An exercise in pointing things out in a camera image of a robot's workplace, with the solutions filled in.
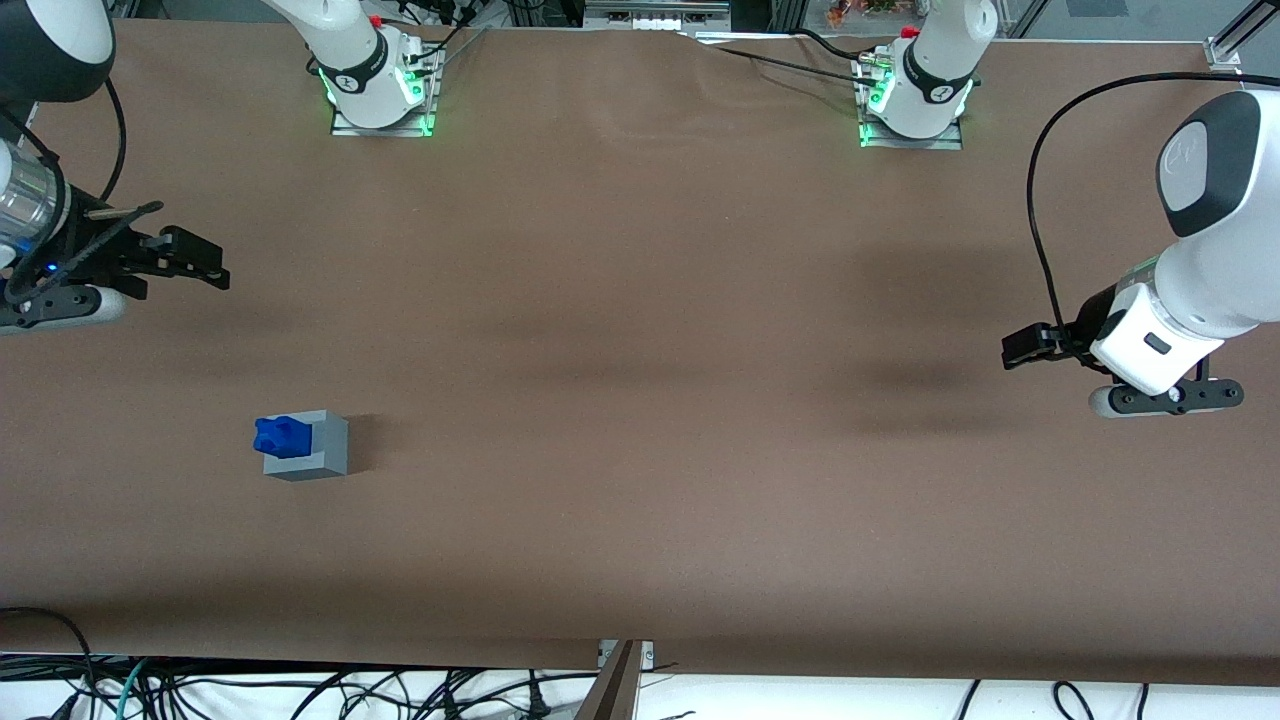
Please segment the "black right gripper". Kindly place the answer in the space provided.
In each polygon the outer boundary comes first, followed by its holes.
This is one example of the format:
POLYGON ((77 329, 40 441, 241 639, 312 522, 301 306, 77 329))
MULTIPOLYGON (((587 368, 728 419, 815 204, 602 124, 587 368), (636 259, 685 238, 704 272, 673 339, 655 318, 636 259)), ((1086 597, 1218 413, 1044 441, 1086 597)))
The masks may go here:
POLYGON ((179 225, 166 225, 160 234, 129 227, 100 242, 108 225, 87 231, 59 231, 33 242, 5 281, 5 301, 22 304, 45 292, 44 286, 92 284, 114 290, 127 299, 148 297, 146 275, 201 281, 216 290, 230 288, 230 272, 223 268, 223 249, 179 225))

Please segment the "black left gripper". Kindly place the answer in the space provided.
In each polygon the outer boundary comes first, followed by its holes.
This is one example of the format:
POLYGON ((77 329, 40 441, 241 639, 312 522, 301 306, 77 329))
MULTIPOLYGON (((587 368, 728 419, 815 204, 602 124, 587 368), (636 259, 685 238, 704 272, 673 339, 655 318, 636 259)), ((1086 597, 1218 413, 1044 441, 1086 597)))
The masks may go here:
POLYGON ((1016 331, 1002 338, 1002 366, 1009 372, 1033 363, 1056 363, 1060 351, 1073 351, 1088 369, 1128 369, 1126 322, 1132 319, 1134 295, 1110 284, 1080 306, 1069 325, 1038 322, 1036 331, 1016 331))

